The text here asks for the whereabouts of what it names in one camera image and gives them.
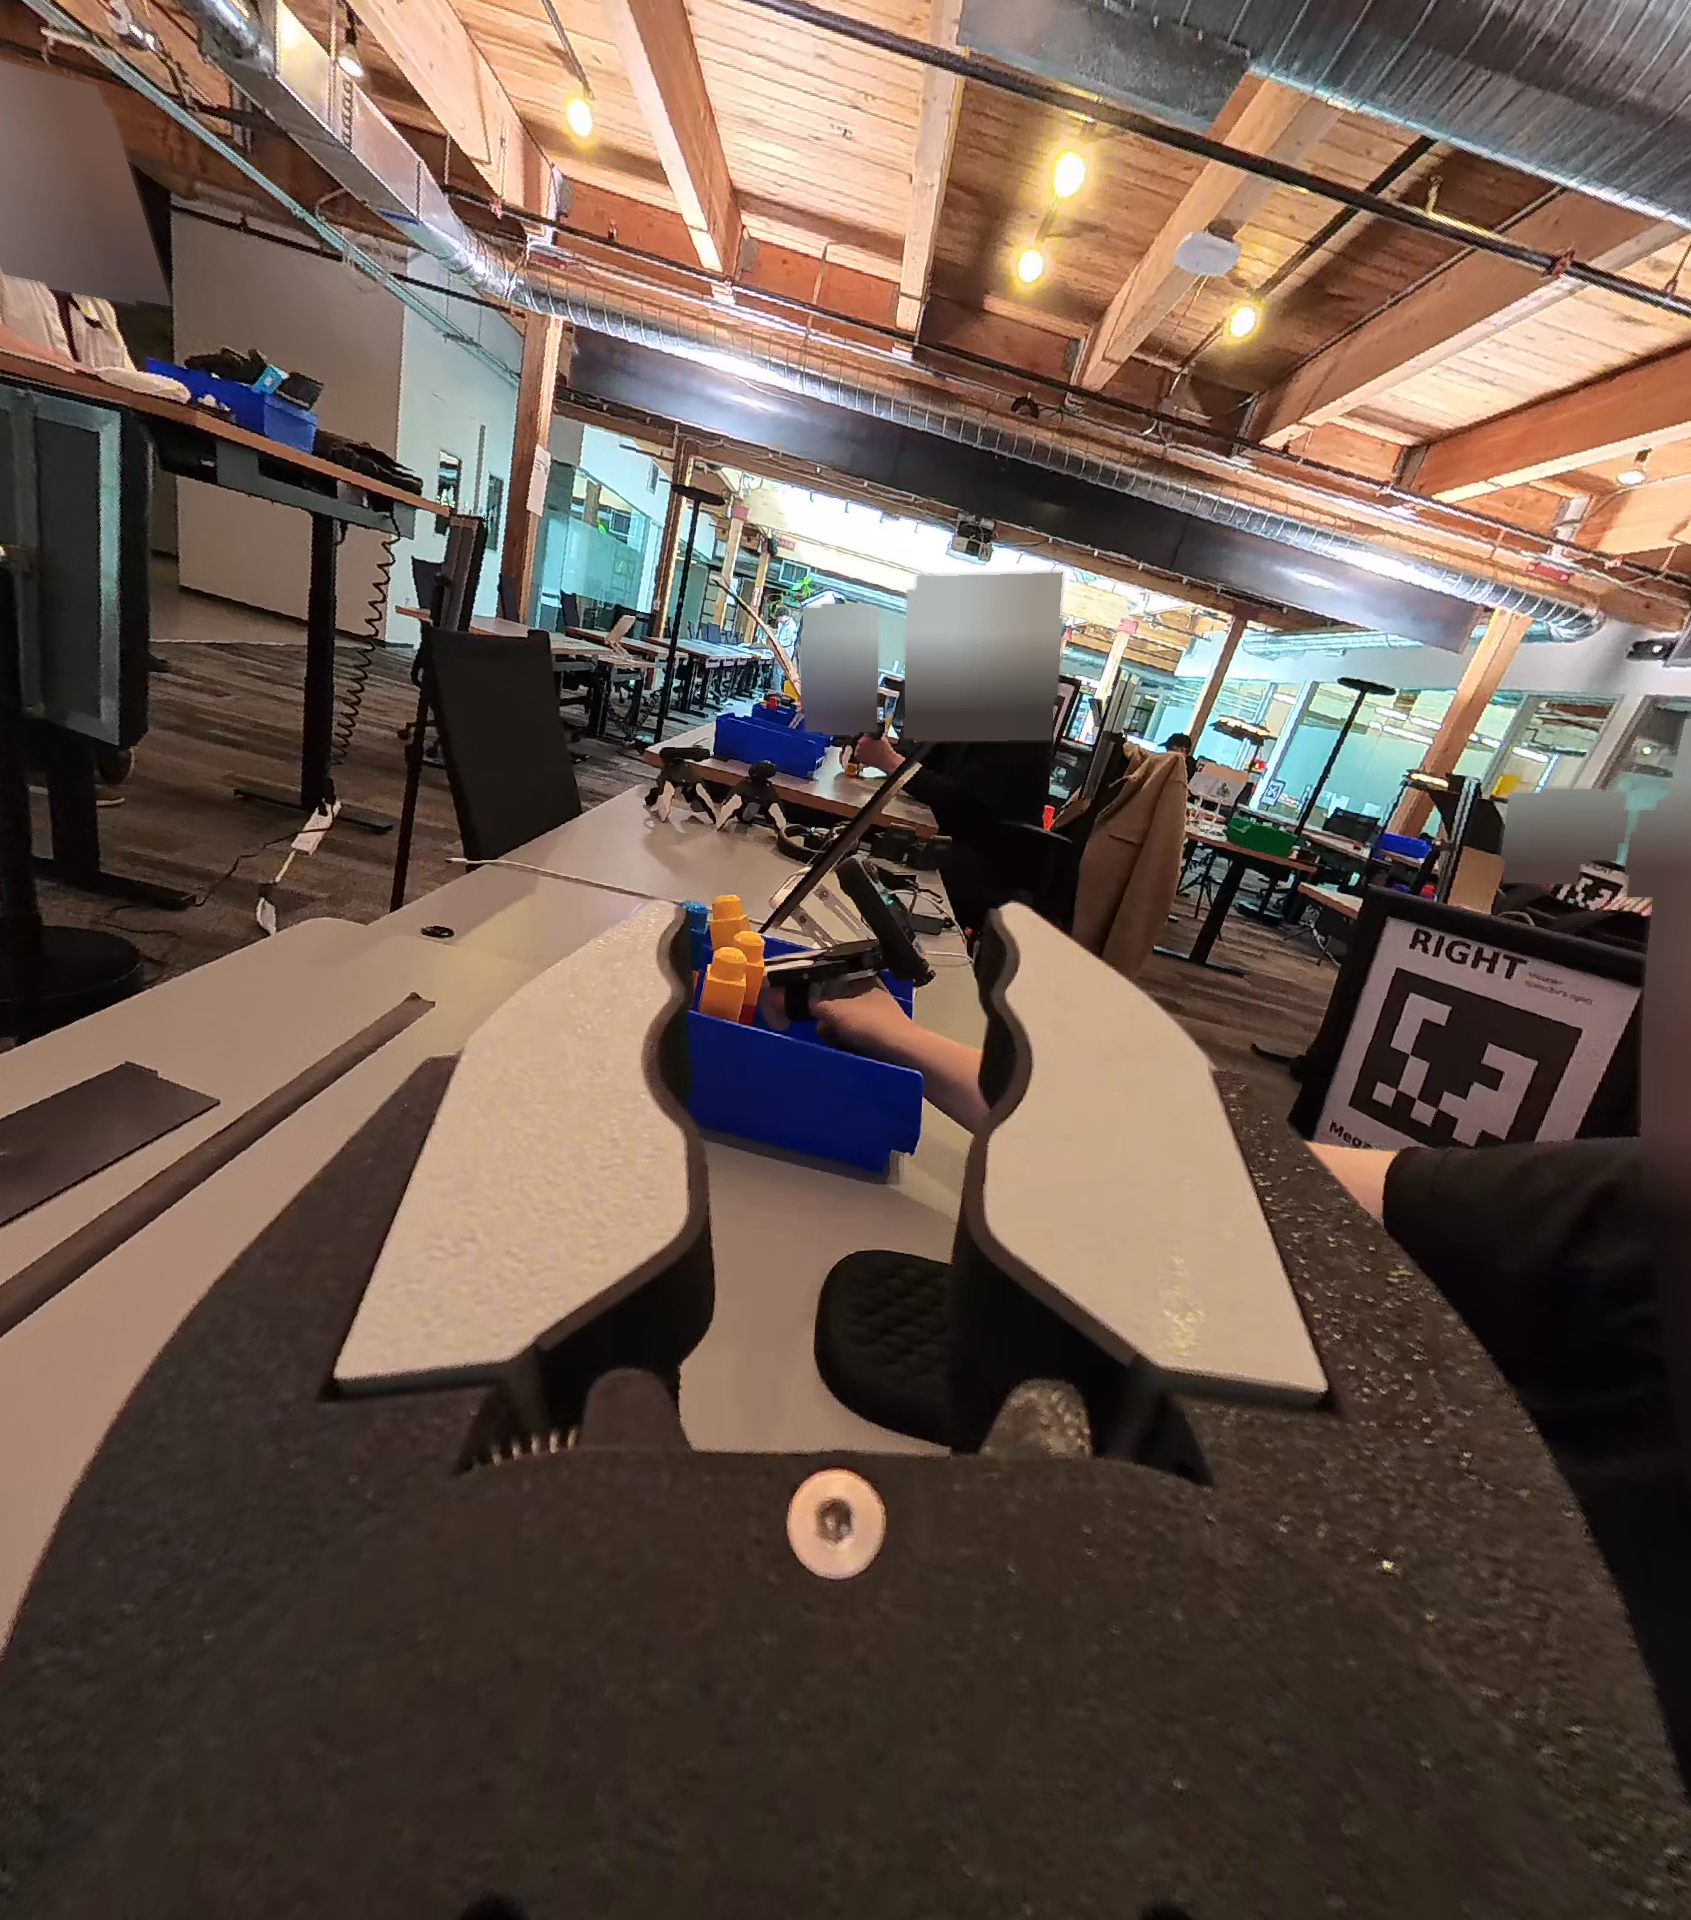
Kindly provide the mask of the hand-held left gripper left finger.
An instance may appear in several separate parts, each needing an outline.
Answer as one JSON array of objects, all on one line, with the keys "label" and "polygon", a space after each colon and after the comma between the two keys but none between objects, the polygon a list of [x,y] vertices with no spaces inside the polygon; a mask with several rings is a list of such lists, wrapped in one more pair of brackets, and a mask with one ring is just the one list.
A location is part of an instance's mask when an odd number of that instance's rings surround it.
[{"label": "hand-held left gripper left finger", "polygon": [[689,946],[653,903],[465,1040],[331,1368],[345,1401],[489,1389],[523,1439],[617,1375],[681,1372],[713,1318],[705,1145],[685,1111]]}]

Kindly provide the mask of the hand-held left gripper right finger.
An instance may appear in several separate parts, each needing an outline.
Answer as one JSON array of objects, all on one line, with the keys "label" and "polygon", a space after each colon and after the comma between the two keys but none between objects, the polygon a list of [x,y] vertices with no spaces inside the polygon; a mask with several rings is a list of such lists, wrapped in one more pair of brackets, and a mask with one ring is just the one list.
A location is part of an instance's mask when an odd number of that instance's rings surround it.
[{"label": "hand-held left gripper right finger", "polygon": [[1029,907],[975,965],[985,1013],[953,1236],[953,1446],[1029,1380],[1107,1454],[1180,1399],[1312,1412],[1330,1386],[1196,1044]]}]

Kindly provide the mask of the cluster of block towers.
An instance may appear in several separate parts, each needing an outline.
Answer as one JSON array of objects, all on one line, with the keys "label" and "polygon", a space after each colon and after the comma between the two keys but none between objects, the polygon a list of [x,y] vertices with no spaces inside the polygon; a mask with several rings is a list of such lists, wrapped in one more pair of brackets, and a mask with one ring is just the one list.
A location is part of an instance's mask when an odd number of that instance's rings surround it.
[{"label": "cluster of block towers", "polygon": [[687,903],[685,922],[693,1009],[711,1021],[749,1027],[765,983],[765,941],[743,900],[721,893],[711,903]]}]

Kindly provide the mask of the blue plastic bin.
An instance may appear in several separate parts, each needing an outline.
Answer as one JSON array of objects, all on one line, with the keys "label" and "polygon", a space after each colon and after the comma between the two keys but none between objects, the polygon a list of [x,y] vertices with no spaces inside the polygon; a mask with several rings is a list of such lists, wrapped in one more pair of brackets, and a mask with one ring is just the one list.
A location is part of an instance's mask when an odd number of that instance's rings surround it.
[{"label": "blue plastic bin", "polygon": [[[805,943],[765,941],[765,958]],[[907,983],[883,974],[909,1015]],[[685,1016],[689,1084],[685,1106],[715,1136],[883,1176],[915,1152],[923,1079],[913,1069],[863,1058],[819,1039],[813,1021],[781,1027],[777,998],[761,989],[751,1024]]]}]

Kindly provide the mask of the person's right forearm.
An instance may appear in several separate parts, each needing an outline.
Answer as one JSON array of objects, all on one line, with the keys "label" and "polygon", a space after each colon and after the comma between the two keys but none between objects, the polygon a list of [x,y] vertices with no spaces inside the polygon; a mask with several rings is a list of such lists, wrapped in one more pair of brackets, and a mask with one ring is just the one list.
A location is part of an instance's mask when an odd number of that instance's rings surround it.
[{"label": "person's right forearm", "polygon": [[[967,1132],[977,1129],[989,1108],[979,1090],[981,1054],[961,1043],[915,1027],[911,1060],[893,1065],[921,1074],[929,1105]],[[1384,1185],[1396,1150],[1344,1149],[1310,1142],[1316,1164],[1374,1220],[1384,1216]]]}]

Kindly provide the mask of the person's right hand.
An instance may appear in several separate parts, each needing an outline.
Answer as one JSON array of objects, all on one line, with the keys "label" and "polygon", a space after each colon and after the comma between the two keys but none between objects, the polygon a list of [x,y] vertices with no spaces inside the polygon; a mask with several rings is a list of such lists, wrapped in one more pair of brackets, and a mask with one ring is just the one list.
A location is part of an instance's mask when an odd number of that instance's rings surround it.
[{"label": "person's right hand", "polygon": [[863,1058],[909,1062],[917,1032],[905,1009],[877,979],[853,980],[851,989],[811,1002],[819,1039]]}]

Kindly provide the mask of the tilted board with white stand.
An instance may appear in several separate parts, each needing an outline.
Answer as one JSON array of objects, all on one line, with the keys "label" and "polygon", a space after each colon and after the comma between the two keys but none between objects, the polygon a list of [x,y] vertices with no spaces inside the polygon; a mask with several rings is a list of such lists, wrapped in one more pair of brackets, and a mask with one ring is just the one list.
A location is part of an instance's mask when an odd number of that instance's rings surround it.
[{"label": "tilted board with white stand", "polygon": [[773,938],[783,927],[803,916],[809,900],[817,899],[831,881],[839,878],[847,863],[855,858],[863,845],[881,828],[899,828],[923,842],[939,836],[937,817],[931,809],[923,803],[911,805],[905,801],[929,753],[925,742],[917,742],[903,754],[897,771],[881,778],[871,797],[857,807],[857,813],[843,828],[833,832],[827,847],[803,875],[795,877],[781,894],[771,900],[759,924],[761,936]]}]

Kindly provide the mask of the brown worktable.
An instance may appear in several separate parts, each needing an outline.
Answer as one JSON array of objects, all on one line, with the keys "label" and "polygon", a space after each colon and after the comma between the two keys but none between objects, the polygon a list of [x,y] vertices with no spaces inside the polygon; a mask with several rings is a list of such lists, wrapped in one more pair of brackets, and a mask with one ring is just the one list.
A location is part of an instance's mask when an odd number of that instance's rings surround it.
[{"label": "brown worktable", "polygon": [[[697,753],[697,746],[699,742],[691,739],[683,748],[677,748],[675,754],[683,754],[685,774],[699,777],[705,787],[737,791],[759,768],[757,763],[729,761],[709,751],[693,758],[691,754]],[[787,773],[771,763],[767,787],[785,813],[799,811],[825,821],[845,822],[873,798],[877,781],[847,777],[837,764],[837,756],[829,754],[809,778]],[[933,839],[937,835],[933,814],[923,805],[917,805],[909,791],[887,801],[877,813],[875,824],[903,828],[921,839]]]}]

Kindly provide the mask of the small blue storage bin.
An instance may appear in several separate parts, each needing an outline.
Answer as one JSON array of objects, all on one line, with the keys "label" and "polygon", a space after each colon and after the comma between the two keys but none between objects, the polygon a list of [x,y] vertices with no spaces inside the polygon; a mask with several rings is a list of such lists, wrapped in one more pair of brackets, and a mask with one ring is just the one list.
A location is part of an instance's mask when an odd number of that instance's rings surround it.
[{"label": "small blue storage bin", "polygon": [[789,707],[757,703],[747,712],[723,712],[713,723],[713,756],[741,764],[771,764],[779,777],[809,781],[831,748],[827,733],[809,733]]}]

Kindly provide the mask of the tan coat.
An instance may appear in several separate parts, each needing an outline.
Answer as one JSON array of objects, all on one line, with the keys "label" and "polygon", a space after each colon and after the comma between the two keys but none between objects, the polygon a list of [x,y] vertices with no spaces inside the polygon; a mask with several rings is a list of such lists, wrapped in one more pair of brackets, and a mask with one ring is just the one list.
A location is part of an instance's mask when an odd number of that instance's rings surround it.
[{"label": "tan coat", "polygon": [[1176,900],[1186,798],[1182,751],[1121,746],[1073,821],[1079,832],[1069,934],[1129,983],[1144,971]]}]

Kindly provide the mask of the wooden desk black legs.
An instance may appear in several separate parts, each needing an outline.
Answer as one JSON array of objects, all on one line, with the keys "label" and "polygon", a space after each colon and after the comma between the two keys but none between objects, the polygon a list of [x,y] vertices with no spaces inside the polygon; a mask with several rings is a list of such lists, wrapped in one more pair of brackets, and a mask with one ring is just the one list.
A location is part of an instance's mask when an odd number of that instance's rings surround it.
[{"label": "wooden desk black legs", "polygon": [[1180,961],[1188,966],[1216,973],[1226,979],[1246,979],[1246,968],[1212,958],[1218,936],[1224,931],[1232,907],[1246,875],[1260,877],[1270,884],[1306,882],[1316,875],[1316,865],[1304,856],[1262,853],[1260,848],[1240,847],[1220,832],[1204,828],[1186,828],[1186,848],[1210,853],[1220,867],[1220,877],[1210,900],[1204,907],[1192,944],[1186,953],[1156,949],[1160,957]]}]

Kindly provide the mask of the black mesh cushion pad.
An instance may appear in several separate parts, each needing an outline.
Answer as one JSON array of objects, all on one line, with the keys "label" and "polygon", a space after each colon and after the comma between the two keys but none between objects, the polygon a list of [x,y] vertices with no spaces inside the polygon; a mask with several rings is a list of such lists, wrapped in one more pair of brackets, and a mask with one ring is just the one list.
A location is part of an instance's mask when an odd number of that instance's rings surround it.
[{"label": "black mesh cushion pad", "polygon": [[953,1449],[951,1286],[945,1260],[853,1253],[827,1273],[811,1334],[817,1377],[847,1412],[943,1452]]}]

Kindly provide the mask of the framed marker sign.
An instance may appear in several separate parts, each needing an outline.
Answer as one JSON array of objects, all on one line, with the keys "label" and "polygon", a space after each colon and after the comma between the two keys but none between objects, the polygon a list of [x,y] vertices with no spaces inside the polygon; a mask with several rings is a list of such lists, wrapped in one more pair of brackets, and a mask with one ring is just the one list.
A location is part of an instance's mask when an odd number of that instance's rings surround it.
[{"label": "framed marker sign", "polygon": [[1634,949],[1372,897],[1288,1124],[1354,1149],[1632,1138],[1640,1004]]}]

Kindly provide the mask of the black panel on easel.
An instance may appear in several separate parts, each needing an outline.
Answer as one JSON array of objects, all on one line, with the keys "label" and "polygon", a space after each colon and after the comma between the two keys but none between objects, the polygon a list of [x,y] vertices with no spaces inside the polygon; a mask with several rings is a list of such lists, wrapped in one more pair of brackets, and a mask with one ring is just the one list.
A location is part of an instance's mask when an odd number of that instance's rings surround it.
[{"label": "black panel on easel", "polygon": [[551,638],[427,627],[405,753],[389,910],[407,894],[425,739],[437,734],[463,856],[495,860],[581,811]]}]

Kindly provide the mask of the white power adapter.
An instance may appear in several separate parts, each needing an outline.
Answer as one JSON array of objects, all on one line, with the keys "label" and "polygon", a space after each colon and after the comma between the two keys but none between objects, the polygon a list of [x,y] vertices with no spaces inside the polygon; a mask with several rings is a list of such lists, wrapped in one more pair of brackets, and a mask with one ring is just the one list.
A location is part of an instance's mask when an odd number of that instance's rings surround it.
[{"label": "white power adapter", "polygon": [[257,887],[253,920],[263,938],[273,938],[279,931],[279,893],[291,875],[293,865],[319,853],[339,811],[341,807],[335,801],[329,801],[313,811],[289,841],[275,875]]}]

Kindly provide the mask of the black rubber mat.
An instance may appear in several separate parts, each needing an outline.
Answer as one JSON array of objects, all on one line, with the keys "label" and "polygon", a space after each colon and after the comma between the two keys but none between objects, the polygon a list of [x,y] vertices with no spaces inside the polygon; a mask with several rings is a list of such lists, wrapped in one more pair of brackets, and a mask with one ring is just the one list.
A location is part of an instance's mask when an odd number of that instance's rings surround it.
[{"label": "black rubber mat", "polygon": [[211,1094],[119,1065],[0,1117],[0,1230],[215,1108]]}]

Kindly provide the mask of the black floor lamp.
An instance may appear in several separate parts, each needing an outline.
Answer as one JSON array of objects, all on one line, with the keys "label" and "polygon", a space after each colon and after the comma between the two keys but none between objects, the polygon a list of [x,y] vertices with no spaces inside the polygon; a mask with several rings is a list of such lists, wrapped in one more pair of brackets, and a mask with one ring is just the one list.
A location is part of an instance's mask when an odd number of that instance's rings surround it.
[{"label": "black floor lamp", "polygon": [[1352,728],[1354,728],[1354,725],[1356,725],[1356,720],[1358,720],[1358,714],[1360,714],[1362,704],[1364,704],[1368,698],[1390,698],[1390,697],[1394,695],[1394,689],[1388,687],[1388,685],[1372,683],[1372,680],[1366,680],[1366,678],[1354,678],[1354,676],[1340,676],[1340,678],[1336,680],[1336,687],[1342,689],[1342,691],[1346,691],[1346,692],[1350,695],[1350,707],[1346,708],[1344,716],[1340,718],[1340,723],[1338,723],[1338,726],[1336,726],[1336,736],[1334,736],[1334,740],[1332,740],[1332,745],[1330,745],[1330,748],[1328,748],[1328,753],[1326,753],[1326,756],[1324,756],[1324,761],[1322,761],[1322,764],[1320,764],[1320,768],[1318,768],[1318,773],[1316,773],[1316,778],[1312,781],[1312,787],[1310,787],[1304,803],[1302,803],[1300,809],[1296,811],[1294,824],[1292,824],[1292,832],[1294,832],[1298,839],[1302,839],[1302,835],[1306,835],[1306,832],[1310,830],[1312,813],[1316,811],[1316,807],[1318,807],[1318,803],[1320,803],[1320,798],[1322,798],[1324,787],[1326,787],[1326,782],[1330,781],[1330,777],[1332,777],[1332,773],[1334,773],[1334,768],[1336,768],[1336,758],[1340,756],[1340,753],[1342,753],[1342,748],[1344,748],[1344,742],[1346,742],[1346,739],[1350,736],[1350,733],[1352,733]]}]

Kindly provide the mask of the black standing desk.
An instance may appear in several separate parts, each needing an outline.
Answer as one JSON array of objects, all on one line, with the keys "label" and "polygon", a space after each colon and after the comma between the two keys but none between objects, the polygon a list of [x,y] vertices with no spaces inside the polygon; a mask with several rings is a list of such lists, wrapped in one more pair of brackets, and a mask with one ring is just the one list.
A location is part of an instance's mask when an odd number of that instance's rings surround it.
[{"label": "black standing desk", "polygon": [[[415,517],[429,512],[431,503],[377,476],[271,442],[193,404],[131,394],[83,372],[63,372],[35,365],[21,367],[7,354],[0,354],[0,376],[39,382],[71,396],[123,404],[135,415],[151,445],[151,480],[155,471],[165,471],[219,492],[307,517],[311,554],[299,774],[297,791],[277,797],[275,805],[287,811],[293,821],[301,821],[321,805],[335,803],[331,716],[337,641],[335,559],[341,532],[355,527],[385,539],[405,539],[413,532]],[[147,881],[125,877],[123,881],[131,887],[131,893],[119,903],[163,910],[185,909],[187,899],[179,893]]]}]

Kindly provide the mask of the long blue storage bin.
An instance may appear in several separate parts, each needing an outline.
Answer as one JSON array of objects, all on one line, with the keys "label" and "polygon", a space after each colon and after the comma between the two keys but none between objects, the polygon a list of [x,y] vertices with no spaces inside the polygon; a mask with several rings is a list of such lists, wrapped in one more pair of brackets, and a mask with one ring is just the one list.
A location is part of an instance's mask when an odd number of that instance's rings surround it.
[{"label": "long blue storage bin", "polygon": [[143,372],[177,382],[193,404],[295,452],[311,452],[319,437],[315,401],[323,388],[285,375],[259,356],[197,354],[183,365],[149,359]]}]

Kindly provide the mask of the large silver air duct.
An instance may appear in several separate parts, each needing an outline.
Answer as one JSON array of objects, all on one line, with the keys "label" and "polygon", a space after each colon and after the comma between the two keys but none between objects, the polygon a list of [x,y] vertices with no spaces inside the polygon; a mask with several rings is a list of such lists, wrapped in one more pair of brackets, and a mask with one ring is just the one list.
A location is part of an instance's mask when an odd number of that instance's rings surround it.
[{"label": "large silver air duct", "polygon": [[1691,3],[1220,5],[1254,72],[1691,228]]}]

